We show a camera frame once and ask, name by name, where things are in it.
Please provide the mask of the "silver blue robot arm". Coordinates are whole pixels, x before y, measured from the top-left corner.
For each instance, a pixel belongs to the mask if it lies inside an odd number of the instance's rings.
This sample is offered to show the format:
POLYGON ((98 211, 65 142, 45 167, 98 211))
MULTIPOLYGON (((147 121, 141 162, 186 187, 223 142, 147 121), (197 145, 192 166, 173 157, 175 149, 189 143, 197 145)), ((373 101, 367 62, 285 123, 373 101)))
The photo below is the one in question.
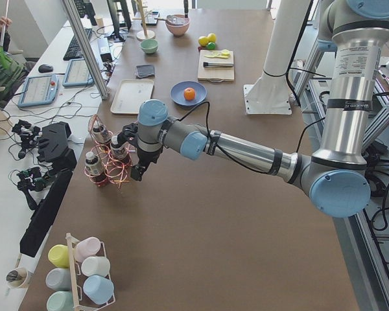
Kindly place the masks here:
POLYGON ((185 124, 159 100, 148 100, 137 122, 123 128, 137 150, 131 177, 139 181, 164 148, 195 160, 225 157, 257 173, 279 176, 300 188, 321 212, 353 216, 370 201, 362 142, 372 109, 382 46, 389 40, 389 1, 333 1, 320 20, 320 41, 337 48, 320 147, 292 154, 233 137, 208 126, 185 124))

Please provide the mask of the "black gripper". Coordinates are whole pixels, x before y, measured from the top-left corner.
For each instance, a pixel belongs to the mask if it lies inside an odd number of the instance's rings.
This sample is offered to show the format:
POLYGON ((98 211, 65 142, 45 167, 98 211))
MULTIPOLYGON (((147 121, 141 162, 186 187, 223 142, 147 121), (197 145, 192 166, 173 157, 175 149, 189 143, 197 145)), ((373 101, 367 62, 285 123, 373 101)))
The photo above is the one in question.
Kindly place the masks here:
POLYGON ((120 136, 137 150, 138 162, 132 166, 130 177, 136 181, 142 181, 143 174, 149 165, 157 163, 163 146, 157 142, 156 138, 150 136, 150 126, 144 126, 137 122, 123 126, 120 136))

